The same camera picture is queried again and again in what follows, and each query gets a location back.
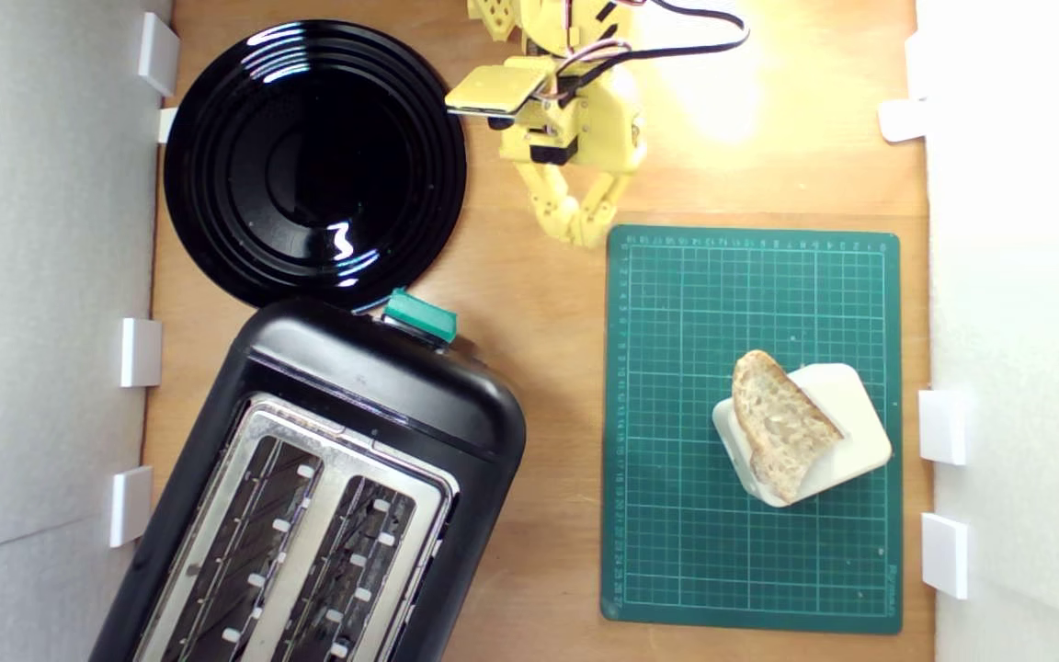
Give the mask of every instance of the black plate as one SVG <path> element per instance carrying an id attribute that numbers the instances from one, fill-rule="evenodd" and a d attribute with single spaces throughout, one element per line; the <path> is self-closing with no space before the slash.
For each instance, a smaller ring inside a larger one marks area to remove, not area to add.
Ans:
<path id="1" fill-rule="evenodd" d="M 253 306 L 378 304 L 428 268 L 465 190 L 464 133 L 432 67 L 362 25 L 252 35 L 185 93 L 165 145 L 174 230 Z"/>

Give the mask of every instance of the white wall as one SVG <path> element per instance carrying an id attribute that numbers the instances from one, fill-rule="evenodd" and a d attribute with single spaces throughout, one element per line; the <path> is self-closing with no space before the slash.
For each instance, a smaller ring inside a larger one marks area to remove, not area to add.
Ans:
<path id="1" fill-rule="evenodd" d="M 146 8 L 0 0 L 0 659 L 84 659 L 130 549 L 108 480 L 136 466 L 124 317 L 149 309 L 158 94 Z"/>
<path id="2" fill-rule="evenodd" d="M 970 598 L 937 659 L 1059 659 L 1059 3 L 919 1 L 936 47 L 933 387 L 971 398 L 936 512 L 970 525 Z"/>

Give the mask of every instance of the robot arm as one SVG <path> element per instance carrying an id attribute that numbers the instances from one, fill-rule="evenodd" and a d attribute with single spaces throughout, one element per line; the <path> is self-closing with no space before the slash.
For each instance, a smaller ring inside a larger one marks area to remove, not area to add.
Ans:
<path id="1" fill-rule="evenodd" d="M 644 118 L 627 59 L 715 52 L 747 40 L 738 17 L 661 7 L 699 17 L 724 17 L 742 30 L 736 41 L 632 52 L 616 35 L 630 32 L 644 0 L 468 0 L 495 40 L 520 26 L 524 56 L 477 68 L 446 96 L 450 112 L 488 119 L 501 133 L 501 158 L 511 160 L 530 190 L 538 222 L 551 237 L 597 247 L 646 154 Z M 562 176 L 564 164 L 599 172 L 580 203 Z"/>

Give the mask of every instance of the white bracket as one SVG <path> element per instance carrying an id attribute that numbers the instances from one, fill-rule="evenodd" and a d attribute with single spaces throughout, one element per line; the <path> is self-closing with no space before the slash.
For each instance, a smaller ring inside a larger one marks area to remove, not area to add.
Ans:
<path id="1" fill-rule="evenodd" d="M 122 320 L 122 387 L 156 387 L 161 382 L 161 322 Z"/>
<path id="2" fill-rule="evenodd" d="M 169 127 L 174 125 L 174 118 L 178 115 L 177 108 L 163 108 L 158 117 L 158 143 L 164 145 L 169 140 Z"/>
<path id="3" fill-rule="evenodd" d="M 929 106 L 926 100 L 934 80 L 934 58 L 930 51 L 930 31 L 925 29 L 929 17 L 928 4 L 917 3 L 917 31 L 904 40 L 904 75 L 908 100 L 882 101 L 877 108 L 881 137 L 891 143 L 921 138 L 930 130 Z"/>
<path id="4" fill-rule="evenodd" d="M 108 545 L 121 547 L 146 531 L 155 498 L 155 471 L 138 466 L 113 476 L 113 505 L 108 523 Z"/>
<path id="5" fill-rule="evenodd" d="M 138 56 L 138 75 L 162 96 L 173 96 L 178 83 L 178 35 L 164 24 L 158 14 L 146 12 L 142 21 L 142 53 Z"/>
<path id="6" fill-rule="evenodd" d="M 967 463 L 966 397 L 954 391 L 917 391 L 917 441 L 921 457 Z"/>
<path id="7" fill-rule="evenodd" d="M 921 515 L 921 582 L 957 600 L 967 598 L 967 524 Z"/>

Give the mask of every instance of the toaster slot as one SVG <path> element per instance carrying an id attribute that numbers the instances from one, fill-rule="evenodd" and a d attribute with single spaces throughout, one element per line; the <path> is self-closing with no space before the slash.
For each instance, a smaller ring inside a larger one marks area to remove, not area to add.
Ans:
<path id="1" fill-rule="evenodd" d="M 401 590 L 411 570 L 396 571 L 387 586 L 414 508 L 391 487 L 349 479 L 273 661 L 352 657 L 381 592 Z"/>
<path id="2" fill-rule="evenodd" d="M 254 444 L 243 477 L 231 485 L 205 557 L 185 566 L 182 578 L 193 578 L 193 584 L 163 661 L 219 659 L 215 651 L 228 649 L 225 655 L 231 655 L 285 552 L 291 527 L 303 516 L 323 462 L 272 435 Z M 212 499 L 215 508 L 222 506 L 221 491 Z"/>

